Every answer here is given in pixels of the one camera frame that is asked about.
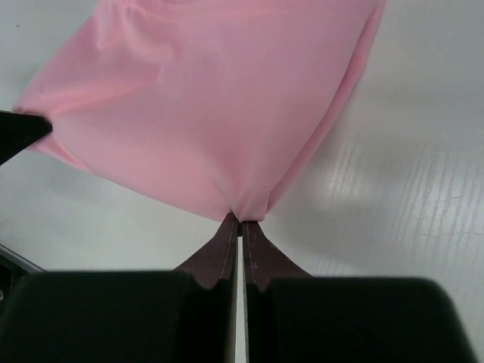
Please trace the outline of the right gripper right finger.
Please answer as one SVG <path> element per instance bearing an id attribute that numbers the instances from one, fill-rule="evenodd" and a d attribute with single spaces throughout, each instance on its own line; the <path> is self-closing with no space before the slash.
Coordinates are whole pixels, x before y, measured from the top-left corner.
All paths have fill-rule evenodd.
<path id="1" fill-rule="evenodd" d="M 314 277 L 240 226 L 250 362 L 474 362 L 447 293 L 424 278 Z"/>

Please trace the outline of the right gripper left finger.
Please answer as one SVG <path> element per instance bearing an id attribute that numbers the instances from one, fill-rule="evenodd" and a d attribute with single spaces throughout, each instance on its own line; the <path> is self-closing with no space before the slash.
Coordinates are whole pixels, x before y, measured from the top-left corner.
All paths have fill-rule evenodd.
<path id="1" fill-rule="evenodd" d="M 3 362 L 231 362 L 237 219 L 171 271 L 43 272 L 1 316 Z"/>

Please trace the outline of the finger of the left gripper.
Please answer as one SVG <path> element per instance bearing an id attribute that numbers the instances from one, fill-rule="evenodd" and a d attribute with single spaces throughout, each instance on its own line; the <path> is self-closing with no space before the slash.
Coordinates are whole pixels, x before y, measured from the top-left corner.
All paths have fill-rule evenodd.
<path id="1" fill-rule="evenodd" d="M 0 126 L 2 165 L 52 132 L 52 125 L 43 116 L 3 110 Z"/>

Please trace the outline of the pink t shirt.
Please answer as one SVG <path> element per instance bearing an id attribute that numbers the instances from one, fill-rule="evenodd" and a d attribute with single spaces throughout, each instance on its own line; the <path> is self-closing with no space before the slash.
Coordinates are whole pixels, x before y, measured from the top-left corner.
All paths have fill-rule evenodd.
<path id="1" fill-rule="evenodd" d="M 365 70 L 382 1 L 100 1 L 31 78 L 34 150 L 171 206 L 261 221 Z"/>

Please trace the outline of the aluminium mounting rail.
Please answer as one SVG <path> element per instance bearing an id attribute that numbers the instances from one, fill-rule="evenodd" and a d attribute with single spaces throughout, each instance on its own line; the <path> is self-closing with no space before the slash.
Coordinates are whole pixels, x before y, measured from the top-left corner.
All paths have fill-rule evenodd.
<path id="1" fill-rule="evenodd" d="M 44 271 L 43 268 L 25 259 L 13 250 L 1 245 L 1 307 L 15 287 L 27 276 Z"/>

